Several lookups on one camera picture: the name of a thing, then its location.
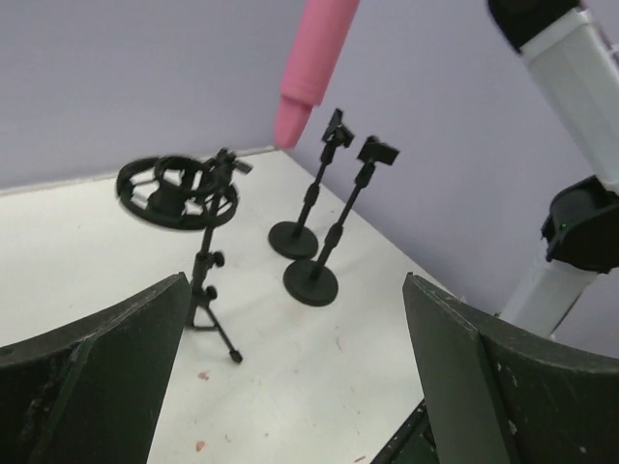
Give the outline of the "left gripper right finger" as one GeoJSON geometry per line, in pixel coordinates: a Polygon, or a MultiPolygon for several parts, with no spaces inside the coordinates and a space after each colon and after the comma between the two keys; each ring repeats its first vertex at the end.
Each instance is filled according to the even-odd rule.
{"type": "Polygon", "coordinates": [[[529,333],[420,275],[402,294],[440,462],[617,462],[617,359],[529,333]]]}

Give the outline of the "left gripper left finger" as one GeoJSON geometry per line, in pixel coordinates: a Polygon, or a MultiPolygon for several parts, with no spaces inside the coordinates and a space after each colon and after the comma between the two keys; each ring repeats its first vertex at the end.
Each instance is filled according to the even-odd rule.
{"type": "Polygon", "coordinates": [[[170,275],[2,347],[2,462],[147,462],[190,297],[170,275]]]}

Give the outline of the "black tripod shock-mount stand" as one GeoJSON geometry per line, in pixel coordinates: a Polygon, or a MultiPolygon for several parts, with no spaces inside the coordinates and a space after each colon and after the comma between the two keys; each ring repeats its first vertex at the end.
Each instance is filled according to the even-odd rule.
{"type": "Polygon", "coordinates": [[[233,174],[252,170],[236,153],[222,148],[206,160],[178,154],[137,159],[124,165],[115,181],[118,200],[135,217],[165,229],[204,233],[194,257],[185,327],[218,333],[235,363],[241,363],[243,356],[211,309],[218,291],[205,280],[212,268],[225,264],[223,253],[212,251],[211,243],[214,231],[230,222],[238,208],[233,174]]]}

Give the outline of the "pink microphone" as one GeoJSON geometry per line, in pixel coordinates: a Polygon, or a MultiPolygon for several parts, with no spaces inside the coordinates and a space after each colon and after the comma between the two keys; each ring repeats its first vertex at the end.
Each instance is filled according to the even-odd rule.
{"type": "Polygon", "coordinates": [[[280,82],[274,122],[275,145],[293,148],[315,107],[323,101],[358,0],[309,0],[280,82]]]}

